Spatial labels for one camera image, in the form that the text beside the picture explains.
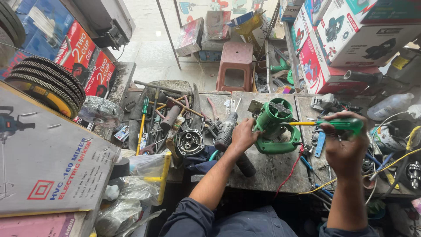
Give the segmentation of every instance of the white bottle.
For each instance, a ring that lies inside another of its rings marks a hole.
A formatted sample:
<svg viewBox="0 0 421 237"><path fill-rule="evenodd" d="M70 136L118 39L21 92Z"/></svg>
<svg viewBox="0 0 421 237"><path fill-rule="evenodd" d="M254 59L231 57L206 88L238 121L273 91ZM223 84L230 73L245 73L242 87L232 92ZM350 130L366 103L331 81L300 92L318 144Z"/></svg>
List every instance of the white bottle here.
<svg viewBox="0 0 421 237"><path fill-rule="evenodd" d="M385 120L396 113L407 110L413 98L414 95L412 93L391 95L369 108L367 115L372 120Z"/></svg>

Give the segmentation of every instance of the yellow handle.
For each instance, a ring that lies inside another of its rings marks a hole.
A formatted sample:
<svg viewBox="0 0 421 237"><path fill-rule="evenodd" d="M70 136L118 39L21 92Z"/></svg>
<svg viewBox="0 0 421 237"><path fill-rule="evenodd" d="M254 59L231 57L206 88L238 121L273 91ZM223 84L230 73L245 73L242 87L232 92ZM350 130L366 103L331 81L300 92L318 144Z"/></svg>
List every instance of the yellow handle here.
<svg viewBox="0 0 421 237"><path fill-rule="evenodd" d="M292 123L289 123L290 125L307 125L307 126L314 126L314 125L316 125L316 122L292 122Z"/></svg>
<svg viewBox="0 0 421 237"><path fill-rule="evenodd" d="M142 133L143 133L143 126L145 125L145 115L142 115L142 123L140 124L140 131L139 131L139 140L137 141L137 150L136 155L139 155L140 150L140 141L142 140Z"/></svg>

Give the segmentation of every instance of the screwdriver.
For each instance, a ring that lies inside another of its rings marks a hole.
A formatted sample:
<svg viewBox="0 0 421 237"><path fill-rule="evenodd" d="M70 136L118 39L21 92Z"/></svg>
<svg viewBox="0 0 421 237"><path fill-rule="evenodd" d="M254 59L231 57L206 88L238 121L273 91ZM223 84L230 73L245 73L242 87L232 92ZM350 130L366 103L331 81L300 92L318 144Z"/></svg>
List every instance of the screwdriver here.
<svg viewBox="0 0 421 237"><path fill-rule="evenodd" d="M361 128L364 126L364 123L357 118L335 118L330 121L321 119L315 122L291 122L291 123L281 123L289 125L303 125L303 126L320 126L322 123L327 123L333 125L338 130L352 130L355 135L360 133Z"/></svg>
<svg viewBox="0 0 421 237"><path fill-rule="evenodd" d="M311 171L313 171L314 175L320 180L322 181L319 176L317 176L316 172L314 171L313 167L310 165L310 163L306 160L306 158L304 158L304 156L300 157L301 161L304 162L304 164L307 166L307 168L309 168Z"/></svg>

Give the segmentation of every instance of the red box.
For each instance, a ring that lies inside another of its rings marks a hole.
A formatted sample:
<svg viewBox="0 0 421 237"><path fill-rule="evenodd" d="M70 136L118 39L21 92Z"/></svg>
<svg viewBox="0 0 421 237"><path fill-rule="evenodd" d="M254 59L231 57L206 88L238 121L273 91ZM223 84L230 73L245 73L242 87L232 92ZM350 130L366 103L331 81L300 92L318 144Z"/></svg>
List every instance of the red box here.
<svg viewBox="0 0 421 237"><path fill-rule="evenodd" d="M329 49L326 57L330 57L335 49ZM344 80L348 70L355 70L363 73L379 73L377 67L329 67L323 55L314 29L310 31L309 37L299 54L301 68L304 73L304 80L307 90L311 94L348 94L358 95L367 88L366 82Z"/></svg>
<svg viewBox="0 0 421 237"><path fill-rule="evenodd" d="M96 59L93 72L85 86L86 95L94 95L105 98L108 88L108 82L114 74L115 66L111 60L104 54L103 51L99 52Z"/></svg>
<svg viewBox="0 0 421 237"><path fill-rule="evenodd" d="M66 67L79 80L82 86L85 86L91 74L89 71L92 70L97 52L100 49L96 47L95 43L76 20L73 21L67 37L70 41L71 51L69 51L65 39L54 62Z"/></svg>

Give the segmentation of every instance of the plastic stool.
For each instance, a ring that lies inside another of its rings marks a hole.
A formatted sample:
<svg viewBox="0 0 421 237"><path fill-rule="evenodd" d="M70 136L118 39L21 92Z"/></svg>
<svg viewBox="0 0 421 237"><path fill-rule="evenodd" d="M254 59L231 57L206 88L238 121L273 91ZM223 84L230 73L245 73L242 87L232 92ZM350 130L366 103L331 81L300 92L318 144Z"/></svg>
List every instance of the plastic stool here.
<svg viewBox="0 0 421 237"><path fill-rule="evenodd" d="M221 64L219 65L217 91L250 92L253 84L252 78L253 45L251 43L226 42L222 49ZM242 87L226 86L225 72L227 69L244 71L244 84Z"/></svg>

